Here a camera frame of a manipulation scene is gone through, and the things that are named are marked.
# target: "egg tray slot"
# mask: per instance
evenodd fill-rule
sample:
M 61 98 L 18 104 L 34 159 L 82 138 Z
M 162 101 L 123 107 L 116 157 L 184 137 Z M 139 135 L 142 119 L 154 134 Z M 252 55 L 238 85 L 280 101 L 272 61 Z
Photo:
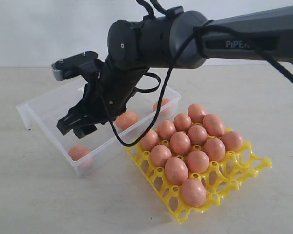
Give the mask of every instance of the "egg tray slot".
M 161 141 L 160 144 L 169 147 L 169 142 L 166 140 Z M 258 157 L 252 150 L 252 144 L 249 141 L 245 141 L 240 151 L 226 151 L 226 156 L 221 162 L 209 162 L 209 167 L 204 173 L 189 173 L 189 178 L 200 180 L 207 190 L 206 203 L 199 208 L 194 208 L 183 202 L 180 195 L 180 186 L 169 183 L 165 176 L 164 168 L 153 164 L 150 159 L 150 151 L 142 150 L 139 143 L 133 147 L 126 147 L 126 150 L 157 195 L 166 204 L 172 216 L 180 224 L 188 219 L 192 210 L 203 213 L 211 205 L 220 206 L 221 199 L 226 198 L 230 191 L 239 190 L 248 178 L 255 178 L 263 168 L 272 167 L 270 158 Z M 195 145 L 191 150 L 202 150 L 202 148 L 199 145 Z M 181 155 L 176 155 L 175 157 L 183 161 L 186 159 Z

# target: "transparent plastic bin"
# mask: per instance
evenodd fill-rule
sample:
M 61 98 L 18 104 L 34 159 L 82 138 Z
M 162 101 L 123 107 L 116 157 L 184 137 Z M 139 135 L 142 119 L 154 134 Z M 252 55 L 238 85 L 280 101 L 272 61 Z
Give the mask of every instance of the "transparent plastic bin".
M 30 130 L 37 124 L 55 147 L 65 156 L 80 177 L 84 177 L 90 171 L 102 167 L 119 151 L 124 150 L 124 147 L 116 139 L 109 123 L 105 125 L 98 124 L 97 131 L 82 139 L 78 139 L 73 131 L 63 136 L 57 129 L 57 121 L 64 117 L 68 109 L 76 105 L 82 98 L 85 84 L 86 81 L 80 78 L 17 106 L 26 128 Z M 147 89 L 156 85 L 156 80 L 143 77 L 137 87 Z M 123 141 L 131 143 L 152 122 L 155 115 L 152 107 L 158 100 L 160 89 L 161 87 L 153 93 L 136 93 L 130 99 L 127 109 L 138 114 L 139 122 L 124 131 L 118 129 Z M 167 87 L 164 98 L 170 99 L 171 102 L 161 108 L 157 123 L 175 116 L 181 95 Z M 91 152 L 80 160 L 73 161 L 68 155 L 68 151 L 75 145 L 86 146 Z

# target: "black cable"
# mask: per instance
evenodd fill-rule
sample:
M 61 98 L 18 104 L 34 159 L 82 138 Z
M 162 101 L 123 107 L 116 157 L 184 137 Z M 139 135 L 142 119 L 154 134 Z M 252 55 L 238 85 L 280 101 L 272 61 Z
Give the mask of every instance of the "black cable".
M 165 77 L 165 80 L 164 80 L 164 83 L 163 83 L 163 86 L 162 86 L 162 89 L 161 89 L 161 92 L 160 92 L 160 95 L 159 95 L 159 99 L 158 99 L 158 104 L 157 104 L 157 108 L 156 108 L 156 111 L 155 111 L 155 116 L 151 122 L 151 124 L 147 127 L 147 129 L 133 142 L 133 143 L 125 143 L 122 141 L 122 139 L 119 137 L 118 133 L 117 133 L 117 130 L 115 129 L 114 127 L 114 124 L 113 124 L 113 121 L 112 121 L 112 118 L 108 112 L 108 109 L 107 109 L 107 106 L 104 102 L 104 99 L 102 97 L 102 95 L 100 95 L 100 98 L 101 98 L 101 101 L 103 103 L 103 106 L 104 106 L 104 109 L 105 109 L 105 112 L 108 116 L 108 119 L 109 119 L 109 123 L 113 129 L 113 132 L 115 134 L 115 137 L 118 139 L 118 141 L 126 146 L 126 147 L 132 147 L 134 145 L 136 145 L 150 130 L 151 128 L 154 126 L 157 118 L 158 118 L 158 115 L 160 113 L 160 110 L 161 110 L 161 105 L 162 105 L 162 100 L 163 100 L 163 96 L 164 96 L 164 92 L 165 92 L 165 89 L 166 89 L 166 86 L 168 84 L 168 81 L 169 81 L 169 78 L 170 78 L 170 75 L 171 75 L 171 72 L 172 72 L 172 69 L 175 65 L 175 63 L 177 62 L 177 60 L 179 59 L 179 57 L 181 56 L 182 52 L 185 50 L 185 48 L 190 44 L 190 42 L 194 39 L 194 34 L 192 34 L 190 37 L 188 37 L 185 42 L 181 45 L 180 49 L 178 50 L 176 56 L 174 57 L 174 59 L 172 60 L 171 62 L 171 65 L 169 66 L 169 69 L 167 71 L 167 74 L 166 74 L 166 77 Z
M 146 1 L 144 0 L 136 0 L 136 2 L 143 6 L 147 12 L 148 12 L 148 16 L 151 18 L 151 19 L 154 19 L 155 18 L 155 14 L 154 14 L 154 10 L 152 8 L 152 6 L 150 4 L 148 4 Z
M 160 3 L 157 0 L 150 0 L 154 8 L 162 13 L 163 15 L 165 14 L 166 10 L 160 5 Z
M 208 20 L 205 24 L 203 24 L 200 28 L 199 28 L 199 35 L 200 38 L 198 38 L 197 40 L 201 42 L 201 47 L 203 47 L 203 41 L 202 41 L 202 36 L 204 35 L 204 33 L 207 32 L 224 32 L 224 33 L 229 33 L 233 36 L 235 36 L 236 38 L 245 41 L 251 48 L 253 48 L 253 50 L 260 55 L 264 60 L 266 60 L 268 63 L 270 63 L 274 68 L 276 68 L 280 73 L 282 73 L 292 84 L 293 84 L 293 75 L 291 72 L 289 72 L 284 66 L 282 66 L 281 64 L 279 64 L 273 57 L 271 57 L 269 54 L 267 54 L 265 51 L 263 51 L 261 48 L 259 48 L 256 44 L 254 44 L 248 37 L 246 37 L 243 33 L 237 32 L 231 28 L 225 27 L 225 26 L 220 26 L 220 25 L 208 25 L 209 22 L 212 22 L 213 20 Z M 170 75 L 172 73 L 173 67 L 175 65 L 175 63 L 177 62 L 178 58 L 181 56 L 181 54 L 183 53 L 183 51 L 185 50 L 185 48 L 190 44 L 190 42 L 195 39 L 195 34 L 193 33 L 190 37 L 187 38 L 187 40 L 182 44 L 182 46 L 180 47 L 180 49 L 178 50 L 176 56 L 174 57 L 171 65 L 169 66 L 168 72 L 166 74 L 160 95 L 159 95 L 159 100 L 158 100 L 158 105 L 157 105 L 157 109 L 155 112 L 155 116 L 152 120 L 152 123 L 147 127 L 147 129 L 132 143 L 125 143 L 121 140 L 121 138 L 119 137 L 117 130 L 114 127 L 113 121 L 110 117 L 110 114 L 108 112 L 107 106 L 104 102 L 104 99 L 102 97 L 102 95 L 100 95 L 101 101 L 103 102 L 103 106 L 105 108 L 105 112 L 108 116 L 109 119 L 109 123 L 113 129 L 113 132 L 115 134 L 115 137 L 118 139 L 118 141 L 126 146 L 126 147 L 132 147 L 134 145 L 136 145 L 148 132 L 149 130 L 154 126 L 160 109 L 161 109 L 161 105 L 162 105 L 162 99 L 164 96 L 164 92 L 167 86 L 167 83 L 169 81 Z

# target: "egg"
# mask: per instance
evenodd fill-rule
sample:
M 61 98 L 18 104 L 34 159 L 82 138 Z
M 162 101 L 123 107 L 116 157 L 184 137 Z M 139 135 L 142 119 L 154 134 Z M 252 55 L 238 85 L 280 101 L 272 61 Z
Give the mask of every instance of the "egg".
M 201 150 L 194 150 L 188 154 L 186 165 L 189 171 L 201 174 L 209 167 L 209 157 Z
M 188 137 L 190 138 L 192 145 L 200 145 L 203 146 L 207 141 L 208 134 L 200 125 L 193 125 L 190 127 L 187 133 Z
M 157 133 L 161 140 L 170 141 L 171 136 L 176 132 L 176 127 L 173 122 L 164 120 L 157 128 Z
M 118 128 L 125 130 L 137 123 L 138 121 L 139 117 L 136 113 L 132 111 L 126 111 L 116 118 L 115 124 Z
M 193 123 L 202 123 L 207 111 L 204 106 L 200 104 L 192 104 L 188 108 L 188 115 Z
M 220 139 L 208 139 L 203 146 L 203 151 L 208 155 L 210 161 L 220 162 L 224 159 L 226 149 L 225 145 Z
M 160 143 L 156 131 L 151 129 L 148 133 L 140 140 L 140 146 L 143 150 L 151 151 L 156 145 Z
M 169 103 L 169 102 L 170 102 L 169 99 L 167 99 L 167 98 L 163 98 L 163 99 L 162 99 L 161 107 L 164 106 L 164 105 L 166 105 L 166 104 Z M 153 108 L 152 108 L 153 111 L 156 111 L 156 109 L 157 109 L 157 105 L 158 105 L 158 102 L 156 102 L 156 103 L 153 105 Z M 169 106 L 169 107 L 167 107 L 165 110 L 161 111 L 160 114 L 159 114 L 159 116 L 168 115 L 168 114 L 170 114 L 171 110 L 172 110 L 172 106 Z
M 206 114 L 203 118 L 203 127 L 211 136 L 221 137 L 225 132 L 222 119 L 215 114 Z
M 170 149 L 165 145 L 156 145 L 152 151 L 150 158 L 155 166 L 164 167 L 167 160 L 172 157 Z
M 83 145 L 75 145 L 68 151 L 68 155 L 72 158 L 73 161 L 78 161 L 83 158 L 91 151 Z M 82 167 L 89 167 L 92 165 L 93 158 L 89 157 L 85 162 L 81 164 Z
M 171 184 L 182 185 L 188 178 L 189 171 L 181 159 L 172 157 L 165 164 L 165 175 Z
M 207 201 L 207 192 L 201 181 L 187 179 L 180 188 L 182 200 L 191 207 L 201 207 Z
M 244 143 L 242 135 L 237 131 L 229 131 L 220 137 L 226 150 L 239 151 Z
M 190 138 L 184 132 L 175 132 L 170 138 L 170 147 L 176 155 L 186 156 L 191 150 Z
M 174 118 L 174 125 L 177 131 L 187 132 L 192 126 L 192 120 L 187 114 L 179 113 Z

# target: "table surface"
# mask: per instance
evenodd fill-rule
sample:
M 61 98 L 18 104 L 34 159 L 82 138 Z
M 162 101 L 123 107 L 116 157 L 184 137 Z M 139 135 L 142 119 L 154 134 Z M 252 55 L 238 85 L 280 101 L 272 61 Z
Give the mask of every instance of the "table surface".
M 60 85 L 49 68 L 0 68 L 0 234 L 293 233 L 293 85 L 274 68 L 173 71 L 179 112 L 205 105 L 272 159 L 221 206 L 192 212 L 182 225 L 126 153 L 79 178 L 37 126 L 25 129 L 16 105 Z

